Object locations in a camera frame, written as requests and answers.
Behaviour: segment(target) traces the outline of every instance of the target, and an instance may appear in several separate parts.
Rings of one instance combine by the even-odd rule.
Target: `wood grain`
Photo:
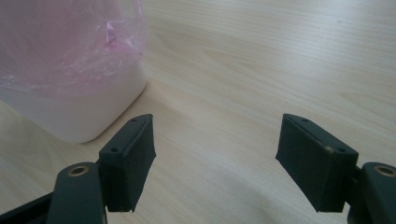
[[[0,212],[95,161],[126,120],[154,115],[158,157],[134,214],[109,223],[346,223],[317,214],[275,160],[283,113],[396,166],[392,1],[144,1],[148,85],[100,137],[61,142],[0,104]]]

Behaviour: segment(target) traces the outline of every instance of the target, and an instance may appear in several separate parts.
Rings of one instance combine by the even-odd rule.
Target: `white container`
[[[145,85],[146,77],[138,63],[109,88],[94,95],[51,99],[0,88],[0,100],[65,142],[83,143],[114,122]]]

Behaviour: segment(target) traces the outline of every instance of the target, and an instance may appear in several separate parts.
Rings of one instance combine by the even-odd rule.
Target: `black plastic part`
[[[106,223],[99,171],[82,162],[63,169],[57,177],[47,224]]]
[[[359,154],[314,122],[285,114],[276,159],[317,212],[342,212]]]
[[[396,168],[367,162],[361,168],[361,193],[375,224],[396,223]]]
[[[155,157],[152,115],[129,120],[99,152],[109,212],[135,210]]]
[[[26,203],[0,216],[1,224],[29,223],[44,224],[50,209],[52,193]]]
[[[366,207],[361,210],[350,207],[346,220],[348,224],[374,224]]]

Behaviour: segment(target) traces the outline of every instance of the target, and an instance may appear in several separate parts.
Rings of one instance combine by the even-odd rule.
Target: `light wood tabletop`
[[[347,223],[347,204],[316,213],[275,159],[284,113],[359,151],[359,166],[396,166],[394,1],[143,6],[148,84],[98,138],[63,142],[0,102],[0,213],[52,191],[64,167],[96,161],[147,113],[157,158],[136,211],[109,223]]]

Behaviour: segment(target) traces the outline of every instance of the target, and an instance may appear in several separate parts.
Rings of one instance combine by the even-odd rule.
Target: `plastic bag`
[[[2,0],[0,88],[90,95],[137,63],[145,42],[140,0]]]

